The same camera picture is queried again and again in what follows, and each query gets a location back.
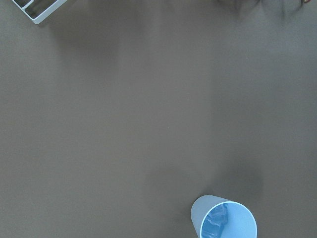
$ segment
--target white basket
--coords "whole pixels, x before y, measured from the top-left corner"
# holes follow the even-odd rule
[[[67,0],[12,0],[35,24],[41,23]]]

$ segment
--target white plastic frame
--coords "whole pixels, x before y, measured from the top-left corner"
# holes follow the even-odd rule
[[[56,9],[58,9],[62,4],[64,4],[67,0],[56,0],[51,6],[49,6],[45,11],[43,11],[39,16],[36,18],[31,18],[26,12],[25,9],[31,5],[34,0],[30,0],[25,6],[20,7],[14,0],[12,0],[18,8],[20,8],[27,16],[31,19],[35,24],[41,23],[45,18],[51,15]]]

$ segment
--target light blue plastic cup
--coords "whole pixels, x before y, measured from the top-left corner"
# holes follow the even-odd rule
[[[242,204],[227,199],[205,195],[198,198],[191,210],[192,221],[199,238],[212,238],[206,232],[214,227],[212,214],[225,207],[226,221],[216,238],[256,238],[257,224],[252,213]]]

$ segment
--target blue cup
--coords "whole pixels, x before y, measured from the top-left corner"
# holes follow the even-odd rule
[[[257,224],[252,213],[242,204],[205,195],[191,210],[199,238],[256,238]]]

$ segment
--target gray table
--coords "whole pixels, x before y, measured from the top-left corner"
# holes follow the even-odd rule
[[[317,234],[317,1],[0,2],[0,237],[194,238],[245,204]]]

